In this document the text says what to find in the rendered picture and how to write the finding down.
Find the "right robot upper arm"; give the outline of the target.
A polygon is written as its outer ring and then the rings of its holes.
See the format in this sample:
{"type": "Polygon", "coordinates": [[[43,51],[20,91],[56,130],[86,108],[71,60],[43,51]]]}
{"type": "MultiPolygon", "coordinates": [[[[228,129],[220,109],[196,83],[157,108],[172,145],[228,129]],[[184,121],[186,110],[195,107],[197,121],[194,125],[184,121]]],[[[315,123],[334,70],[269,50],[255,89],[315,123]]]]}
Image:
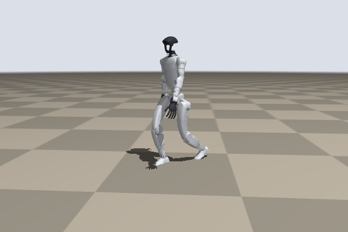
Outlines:
{"type": "Polygon", "coordinates": [[[162,75],[162,77],[161,77],[161,81],[166,82],[166,80],[165,80],[165,74],[164,74],[164,69],[163,69],[163,58],[160,60],[160,64],[161,64],[161,70],[162,70],[162,73],[163,73],[163,75],[162,75]]]}

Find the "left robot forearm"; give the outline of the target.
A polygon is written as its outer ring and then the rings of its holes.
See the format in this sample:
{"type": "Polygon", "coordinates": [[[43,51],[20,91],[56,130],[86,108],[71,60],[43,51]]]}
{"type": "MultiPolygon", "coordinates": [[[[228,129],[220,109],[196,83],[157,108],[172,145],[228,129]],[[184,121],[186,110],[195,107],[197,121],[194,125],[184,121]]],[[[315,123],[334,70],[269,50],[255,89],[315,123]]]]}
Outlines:
{"type": "Polygon", "coordinates": [[[178,77],[177,84],[174,86],[174,90],[172,93],[173,101],[177,102],[182,86],[183,86],[183,79],[181,77],[178,77]]]}

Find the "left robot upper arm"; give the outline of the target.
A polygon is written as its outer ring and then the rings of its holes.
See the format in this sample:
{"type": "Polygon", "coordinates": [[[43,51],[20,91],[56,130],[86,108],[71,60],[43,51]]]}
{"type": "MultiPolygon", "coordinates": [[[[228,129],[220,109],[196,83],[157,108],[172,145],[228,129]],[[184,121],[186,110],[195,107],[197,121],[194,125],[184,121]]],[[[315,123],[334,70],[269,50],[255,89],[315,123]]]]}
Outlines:
{"type": "MultiPolygon", "coordinates": [[[[181,77],[184,80],[184,70],[185,70],[186,60],[182,58],[177,58],[176,65],[177,65],[178,77],[181,77]]],[[[174,83],[177,84],[177,78],[174,80],[174,83]]]]}

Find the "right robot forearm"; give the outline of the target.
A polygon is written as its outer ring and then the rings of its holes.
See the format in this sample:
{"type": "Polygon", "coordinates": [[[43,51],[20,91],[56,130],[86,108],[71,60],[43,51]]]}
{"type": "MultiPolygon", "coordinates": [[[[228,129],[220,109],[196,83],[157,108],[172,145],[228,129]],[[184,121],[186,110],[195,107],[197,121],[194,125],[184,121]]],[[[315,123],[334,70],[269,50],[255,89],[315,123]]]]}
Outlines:
{"type": "MultiPolygon", "coordinates": [[[[167,96],[167,83],[161,81],[161,84],[162,84],[161,92],[162,92],[162,94],[164,94],[165,96],[167,96]]],[[[162,95],[162,94],[161,94],[161,95],[162,95]]]]}

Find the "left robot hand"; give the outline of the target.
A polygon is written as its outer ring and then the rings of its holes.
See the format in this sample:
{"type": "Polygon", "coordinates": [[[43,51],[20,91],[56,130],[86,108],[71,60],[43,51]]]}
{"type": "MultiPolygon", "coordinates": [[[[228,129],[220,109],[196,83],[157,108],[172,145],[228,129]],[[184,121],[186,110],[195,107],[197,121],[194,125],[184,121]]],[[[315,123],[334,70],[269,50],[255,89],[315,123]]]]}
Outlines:
{"type": "Polygon", "coordinates": [[[173,118],[173,116],[174,116],[174,118],[176,117],[176,111],[177,111],[176,105],[177,105],[177,102],[173,101],[173,97],[172,97],[172,98],[171,98],[171,101],[170,101],[170,105],[165,109],[165,111],[167,111],[167,109],[169,108],[169,112],[168,112],[168,114],[166,115],[166,117],[169,115],[170,111],[171,111],[171,113],[170,113],[170,116],[169,116],[168,118],[170,118],[171,115],[172,115],[171,119],[173,118]],[[173,113],[172,113],[172,112],[173,112],[173,113]],[[174,114],[175,114],[175,115],[174,115],[174,114]]]}

